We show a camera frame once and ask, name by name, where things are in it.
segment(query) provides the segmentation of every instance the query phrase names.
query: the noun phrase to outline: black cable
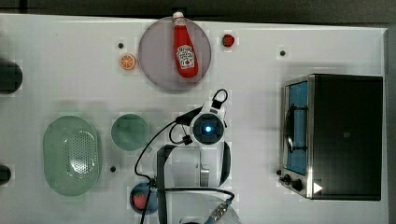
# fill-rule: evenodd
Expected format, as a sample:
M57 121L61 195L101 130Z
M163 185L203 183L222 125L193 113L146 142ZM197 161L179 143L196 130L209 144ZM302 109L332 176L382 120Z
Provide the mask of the black cable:
M223 194L228 194L230 195L230 200L232 201L233 198L235 197L235 195L227 190L224 189L212 189L212 188L173 188L173 189L158 189L158 191L215 191L215 192L219 192L219 193L223 193Z
M150 195L151 195L151 186L148 187L148 197L146 199L145 209L143 210L143 213L142 213L142 218L140 219L140 224L143 224L143 222L145 221L145 215L146 215L146 211L148 210Z
M148 180L148 182L150 182L150 180L151 180L150 177L149 177L148 175L139 174L139 173L137 172L137 165L139 164L140 159L142 159L143 154L145 153L146 149L148 149L148 147L149 147L149 145L152 143L152 141L154 141L154 139L155 139L160 133L162 133L163 130L167 129L169 126L171 126L171 125L174 124L174 123L176 123L176 122L175 122L175 121L172 121L172 122L170 122L169 124L167 124L167 125L166 125L165 127L163 127L159 132L157 132L157 133L154 135L154 137L151 138L151 140L149 140L148 144L145 146L145 148L143 149L142 153L140 153L140 156L139 156L139 158L137 159L136 164L134 165L134 173L135 173L136 175L140 175L140 176L145 177L145 178Z
M216 96L218 96L219 92L221 92L221 91L224 91L225 98L224 98L223 101L220 101L220 102L221 102L221 103L224 103L224 102L227 100L227 98L228 98L228 92L227 92L226 90L224 90L224 89L220 89L220 90L216 91L215 95L214 95L213 98L212 98L212 101L215 101L215 100L216 100Z
M175 128L176 126L177 126L177 124L175 124L174 126L172 126L171 130L169 130L169 140L171 140L171 142L172 142L173 144L175 144L175 145L180 145L180 144L183 143L183 141L175 142L175 141L172 139L172 131L174 130L174 128Z
M183 129L184 134L187 135L186 130L184 130L184 125L181 125L181 128Z

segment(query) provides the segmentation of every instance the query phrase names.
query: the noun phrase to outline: ketchup label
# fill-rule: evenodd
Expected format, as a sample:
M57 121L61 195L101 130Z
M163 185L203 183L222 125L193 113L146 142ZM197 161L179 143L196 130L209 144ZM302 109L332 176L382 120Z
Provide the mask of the ketchup label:
M181 69L194 67L194 52L188 45L182 45L177 48L177 59Z
M186 20L184 20L183 17L175 18L174 19L174 26L177 26L177 25L186 25Z

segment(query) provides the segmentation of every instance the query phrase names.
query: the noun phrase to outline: orange slice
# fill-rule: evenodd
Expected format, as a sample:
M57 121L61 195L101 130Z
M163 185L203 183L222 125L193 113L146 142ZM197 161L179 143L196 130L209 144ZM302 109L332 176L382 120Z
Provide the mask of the orange slice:
M120 65L125 70L131 70L136 64L136 58L132 54L125 54L120 59Z

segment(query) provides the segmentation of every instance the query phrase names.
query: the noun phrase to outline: white table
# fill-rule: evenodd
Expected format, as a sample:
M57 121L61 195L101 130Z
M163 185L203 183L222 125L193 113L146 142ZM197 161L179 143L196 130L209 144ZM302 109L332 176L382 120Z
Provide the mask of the white table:
M236 194L233 208L243 223L388 223L385 147L380 202L309 201L281 187L276 176L283 82L314 72L384 76L384 29L198 22L211 42L212 63L201 84L175 94L158 89L140 68L126 73L118 64L125 50L137 53L140 36L153 22L0 15L1 55L18 64L24 78L22 90L0 97L0 163L13 171L0 187L2 224L137 223L128 196L140 180L133 171L140 151L113 145L112 122L123 113L140 113L154 135L219 88L230 93L226 140L232 142L232 175L224 186ZM220 45L230 31L239 38L231 52ZM279 56L282 49L285 57ZM96 127L104 154L98 182L76 198L55 193L43 172L43 133L70 114ZM165 139L161 135L153 148ZM151 170L152 156L144 157L143 169ZM112 165L116 173L109 171Z

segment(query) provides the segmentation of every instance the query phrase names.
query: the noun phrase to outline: green bowl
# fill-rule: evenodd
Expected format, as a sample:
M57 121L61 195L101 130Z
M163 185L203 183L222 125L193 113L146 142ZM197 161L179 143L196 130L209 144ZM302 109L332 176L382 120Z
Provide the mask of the green bowl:
M149 140L149 126L135 114L123 115L114 122L111 138L123 150L137 150Z
M46 180L64 196L85 193L99 177L99 135L84 119L65 116L53 121L44 133L43 152Z

